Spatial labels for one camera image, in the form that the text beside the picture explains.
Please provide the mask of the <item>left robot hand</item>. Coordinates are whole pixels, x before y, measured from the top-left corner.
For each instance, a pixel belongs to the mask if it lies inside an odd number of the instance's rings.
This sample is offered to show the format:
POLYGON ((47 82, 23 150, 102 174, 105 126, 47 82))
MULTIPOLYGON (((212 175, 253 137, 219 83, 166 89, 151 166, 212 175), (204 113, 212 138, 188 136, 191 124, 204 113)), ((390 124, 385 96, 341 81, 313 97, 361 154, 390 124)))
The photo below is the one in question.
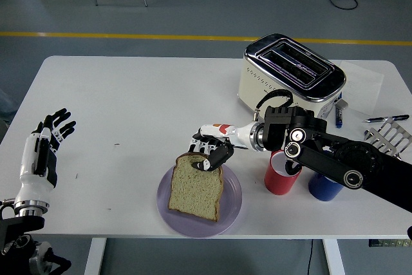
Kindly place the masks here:
POLYGON ((75 131, 71 113, 60 109, 47 115, 26 139, 21 160, 21 189, 15 198, 16 208, 38 205, 47 208, 50 193, 57 185, 57 152, 62 142, 75 131))

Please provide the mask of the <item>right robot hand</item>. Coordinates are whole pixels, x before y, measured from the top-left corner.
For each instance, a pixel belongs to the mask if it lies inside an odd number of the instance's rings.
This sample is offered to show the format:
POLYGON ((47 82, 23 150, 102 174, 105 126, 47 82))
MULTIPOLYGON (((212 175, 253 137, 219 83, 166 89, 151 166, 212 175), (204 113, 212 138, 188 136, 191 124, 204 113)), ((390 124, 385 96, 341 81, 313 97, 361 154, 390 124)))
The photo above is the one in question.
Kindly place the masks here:
POLYGON ((235 148, 252 149, 250 137, 254 123, 244 127, 232 124, 203 125, 191 138, 190 153, 203 153, 206 159, 192 163, 200 171, 213 171, 224 164, 234 153, 235 148))

